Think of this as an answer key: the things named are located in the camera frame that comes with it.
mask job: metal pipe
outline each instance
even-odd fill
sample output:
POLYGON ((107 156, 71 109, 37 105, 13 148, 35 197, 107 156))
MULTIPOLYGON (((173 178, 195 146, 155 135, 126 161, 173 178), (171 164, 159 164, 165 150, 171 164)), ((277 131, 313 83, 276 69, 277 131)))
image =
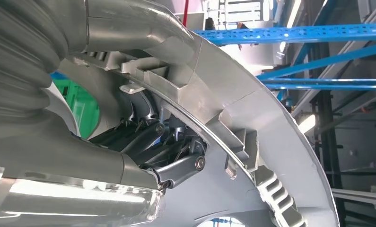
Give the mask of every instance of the metal pipe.
POLYGON ((375 85, 264 84, 268 89, 376 91, 375 85))
POLYGON ((315 134, 323 133, 326 130, 329 130, 329 129, 341 124, 342 122, 351 119, 352 117, 355 116, 355 114, 361 113, 362 108, 368 106, 369 104, 371 104, 372 102, 375 102, 375 101, 376 101, 376 96, 373 97, 372 99, 367 100, 365 103, 362 103, 360 106, 358 106, 355 109, 353 109, 352 111, 348 112, 348 114, 346 114, 346 115, 344 115, 344 116, 342 116, 342 117, 340 117, 340 118, 338 118, 334 121, 329 122, 328 124, 324 125, 323 127, 319 128, 318 130, 315 130, 315 134))
POLYGON ((265 84, 287 83, 287 84, 346 84, 346 85, 376 85, 376 79, 302 79, 302 78, 274 78, 262 80, 265 84))
POLYGON ((376 205, 376 193, 373 193, 373 192, 361 192, 361 191, 333 188, 332 194, 336 198, 376 205))

